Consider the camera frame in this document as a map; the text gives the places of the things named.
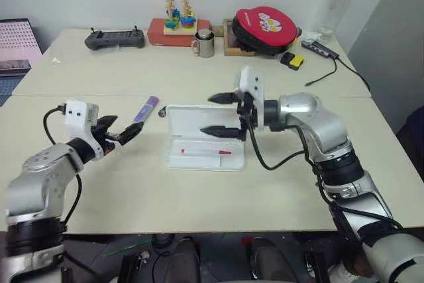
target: metal handle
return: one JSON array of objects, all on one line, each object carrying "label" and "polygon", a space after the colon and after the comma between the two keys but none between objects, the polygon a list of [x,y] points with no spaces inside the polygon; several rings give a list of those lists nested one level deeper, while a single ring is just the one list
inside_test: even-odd
[{"label": "metal handle", "polygon": [[194,39],[191,42],[191,49],[193,50],[194,53],[199,54],[199,41],[197,41],[196,39]]}]

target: clear water bottle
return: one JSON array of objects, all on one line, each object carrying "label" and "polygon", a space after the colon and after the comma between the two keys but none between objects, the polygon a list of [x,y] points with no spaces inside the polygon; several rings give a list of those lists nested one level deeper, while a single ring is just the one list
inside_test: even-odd
[{"label": "clear water bottle", "polygon": [[323,22],[318,27],[318,32],[321,33],[320,42],[328,43],[333,36],[340,20],[343,18],[351,0],[331,0],[329,8],[324,15]]}]

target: drone remote controller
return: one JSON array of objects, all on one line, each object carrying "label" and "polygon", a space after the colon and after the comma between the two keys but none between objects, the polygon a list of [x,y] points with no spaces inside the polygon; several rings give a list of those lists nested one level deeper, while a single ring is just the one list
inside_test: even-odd
[{"label": "drone remote controller", "polygon": [[94,31],[84,41],[85,45],[92,50],[104,48],[108,46],[136,46],[142,48],[144,46],[144,34],[141,30],[134,26],[131,31],[113,31],[103,32]]}]

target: red case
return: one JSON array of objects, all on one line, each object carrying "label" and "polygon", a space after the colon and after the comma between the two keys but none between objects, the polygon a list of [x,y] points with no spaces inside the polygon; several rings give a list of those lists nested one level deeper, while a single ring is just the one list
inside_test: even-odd
[{"label": "red case", "polygon": [[289,17],[271,7],[240,9],[233,20],[233,32],[244,45],[267,54],[286,51],[298,33]]},{"label": "red case", "polygon": [[[152,19],[147,30],[148,41],[153,46],[191,46],[194,35],[167,35],[164,34],[165,19]],[[210,29],[209,20],[198,20],[197,29]]]}]

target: stainless steel cup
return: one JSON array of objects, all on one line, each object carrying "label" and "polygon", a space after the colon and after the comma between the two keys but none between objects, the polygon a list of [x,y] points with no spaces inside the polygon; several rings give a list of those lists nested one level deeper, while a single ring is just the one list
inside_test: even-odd
[{"label": "stainless steel cup", "polygon": [[200,29],[191,42],[191,49],[202,58],[210,58],[215,53],[215,35],[209,29]]}]

